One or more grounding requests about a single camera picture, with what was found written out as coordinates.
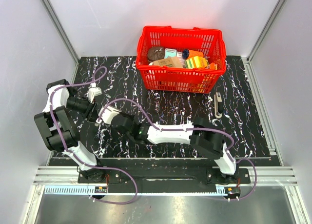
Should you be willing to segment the beige staple remover tool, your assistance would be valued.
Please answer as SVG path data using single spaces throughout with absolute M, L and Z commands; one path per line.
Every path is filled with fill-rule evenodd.
M 214 94 L 214 115 L 217 119 L 222 117 L 224 112 L 222 96 L 219 92 Z

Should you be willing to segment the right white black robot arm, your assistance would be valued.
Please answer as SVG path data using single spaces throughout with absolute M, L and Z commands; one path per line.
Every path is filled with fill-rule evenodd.
M 190 145 L 201 156 L 214 160 L 219 167 L 222 179 L 233 183 L 239 177 L 236 160 L 229 152 L 225 137 L 234 142 L 231 136 L 221 130 L 207 128 L 203 118 L 180 125 L 159 125 L 137 123 L 134 117 L 118 113 L 110 122 L 110 126 L 137 145 L 160 143 L 180 143 Z

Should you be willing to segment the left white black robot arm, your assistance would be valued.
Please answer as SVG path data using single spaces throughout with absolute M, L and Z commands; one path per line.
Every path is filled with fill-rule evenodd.
M 81 171 L 89 170 L 89 178 L 96 183 L 105 179 L 106 172 L 99 159 L 80 141 L 80 133 L 69 111 L 79 112 L 87 121 L 98 118 L 97 104 L 87 98 L 76 97 L 77 90 L 65 79 L 47 84 L 48 100 L 45 108 L 34 116 L 35 124 L 50 151 L 62 153 L 74 160 Z

